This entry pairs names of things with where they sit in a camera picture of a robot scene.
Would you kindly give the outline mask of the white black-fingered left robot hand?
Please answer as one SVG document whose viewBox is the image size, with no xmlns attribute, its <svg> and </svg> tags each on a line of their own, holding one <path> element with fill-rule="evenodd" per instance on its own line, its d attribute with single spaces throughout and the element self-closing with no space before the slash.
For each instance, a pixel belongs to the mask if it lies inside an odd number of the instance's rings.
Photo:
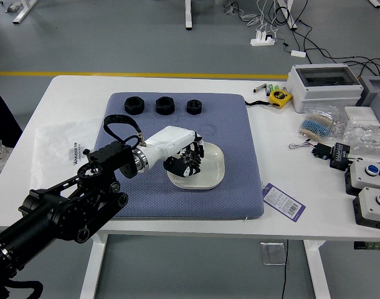
<svg viewBox="0 0 380 299">
<path fill-rule="evenodd" d="M 167 126 L 137 147 L 139 170 L 151 169 L 157 161 L 163 162 L 168 172 L 182 178 L 200 173 L 204 158 L 204 140 L 195 131 Z"/>
</svg>

